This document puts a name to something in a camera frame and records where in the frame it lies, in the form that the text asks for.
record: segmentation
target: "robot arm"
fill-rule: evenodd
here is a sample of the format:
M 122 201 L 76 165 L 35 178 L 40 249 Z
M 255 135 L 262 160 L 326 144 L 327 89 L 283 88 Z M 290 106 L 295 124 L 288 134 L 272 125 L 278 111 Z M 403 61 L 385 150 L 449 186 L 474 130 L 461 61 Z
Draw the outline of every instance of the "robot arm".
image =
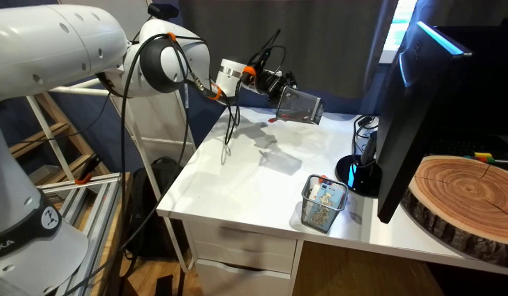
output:
M 165 43 L 165 38 L 155 38 L 158 33 L 188 40 Z M 0 10 L 0 101 L 99 73 L 122 94 L 135 58 L 130 97 L 171 93 L 186 79 L 209 88 L 209 51 L 194 33 L 152 20 L 142 28 L 140 40 L 140 45 L 130 45 L 117 20 L 92 7 Z M 87 239 L 55 213 L 12 158 L 0 134 L 0 295 L 48 293 L 82 262 Z

